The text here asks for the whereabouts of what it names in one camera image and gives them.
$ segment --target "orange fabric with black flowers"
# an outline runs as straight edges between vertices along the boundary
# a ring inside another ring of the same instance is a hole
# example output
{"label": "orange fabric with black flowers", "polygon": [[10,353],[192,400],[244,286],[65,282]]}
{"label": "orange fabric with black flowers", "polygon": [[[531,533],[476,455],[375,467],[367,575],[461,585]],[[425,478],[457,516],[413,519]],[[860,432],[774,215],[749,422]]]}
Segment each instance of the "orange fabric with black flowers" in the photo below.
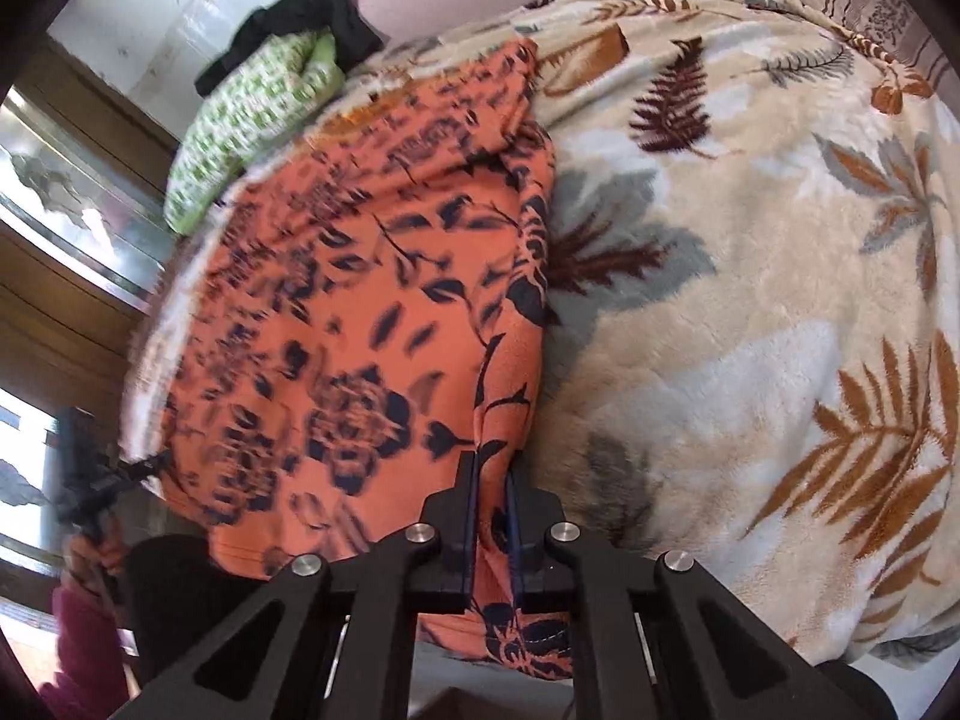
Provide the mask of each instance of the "orange fabric with black flowers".
{"label": "orange fabric with black flowers", "polygon": [[569,676],[565,627],[518,616],[503,484],[541,367],[553,148],[536,47],[416,84],[235,201],[165,415],[171,505],[247,576],[367,550],[483,466],[474,610],[421,619],[469,658]]}

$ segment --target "person's hand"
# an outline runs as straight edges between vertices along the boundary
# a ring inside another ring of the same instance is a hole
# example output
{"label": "person's hand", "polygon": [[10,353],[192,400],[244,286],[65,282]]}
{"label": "person's hand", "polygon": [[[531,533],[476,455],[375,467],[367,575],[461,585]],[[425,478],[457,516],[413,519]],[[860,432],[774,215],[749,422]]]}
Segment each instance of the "person's hand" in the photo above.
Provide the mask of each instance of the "person's hand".
{"label": "person's hand", "polygon": [[98,566],[102,566],[112,576],[123,569],[123,560],[128,547],[123,541],[120,521],[115,514],[109,514],[104,540],[96,546],[86,536],[68,536],[64,541],[64,560],[66,567],[61,576],[61,584],[73,590],[91,605],[107,610],[109,604],[102,597],[104,586],[98,576]]}

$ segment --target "white wall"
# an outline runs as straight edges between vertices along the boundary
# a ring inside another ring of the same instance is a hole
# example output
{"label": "white wall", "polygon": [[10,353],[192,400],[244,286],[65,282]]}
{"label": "white wall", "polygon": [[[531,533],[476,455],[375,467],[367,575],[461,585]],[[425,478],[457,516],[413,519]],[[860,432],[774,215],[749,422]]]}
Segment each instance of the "white wall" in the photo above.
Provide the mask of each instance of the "white wall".
{"label": "white wall", "polygon": [[72,55],[176,137],[200,97],[193,81],[251,10],[275,0],[71,0],[49,29]]}

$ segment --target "fleece blanket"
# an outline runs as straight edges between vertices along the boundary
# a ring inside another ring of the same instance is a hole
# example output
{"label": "fleece blanket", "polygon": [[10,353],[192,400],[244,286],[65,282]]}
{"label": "fleece blanket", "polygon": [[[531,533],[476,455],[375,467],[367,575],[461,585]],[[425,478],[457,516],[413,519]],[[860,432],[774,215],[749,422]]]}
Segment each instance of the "fleece blanket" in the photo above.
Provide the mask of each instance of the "fleece blanket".
{"label": "fleece blanket", "polygon": [[[306,140],[518,33],[557,157],[535,482],[693,552],[810,661],[948,629],[960,124],[797,0],[541,0],[376,55]],[[202,282],[181,269],[131,372],[128,456],[160,446]]]}

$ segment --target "metal bolt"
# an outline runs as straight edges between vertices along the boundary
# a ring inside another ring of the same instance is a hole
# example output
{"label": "metal bolt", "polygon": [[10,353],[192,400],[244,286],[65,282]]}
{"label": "metal bolt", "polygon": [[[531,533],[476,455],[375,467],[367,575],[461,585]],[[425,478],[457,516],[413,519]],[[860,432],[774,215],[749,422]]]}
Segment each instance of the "metal bolt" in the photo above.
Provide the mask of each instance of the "metal bolt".
{"label": "metal bolt", "polygon": [[415,522],[405,531],[407,541],[413,541],[415,544],[425,544],[427,541],[433,541],[437,531],[433,525],[426,522]]}
{"label": "metal bolt", "polygon": [[577,541],[580,528],[572,522],[555,522],[550,528],[550,536],[553,536],[555,541]]}
{"label": "metal bolt", "polygon": [[293,568],[296,576],[310,577],[323,568],[323,558],[319,555],[297,555]]}
{"label": "metal bolt", "polygon": [[689,571],[693,568],[693,555],[682,549],[671,549],[664,555],[664,563],[671,571]]}

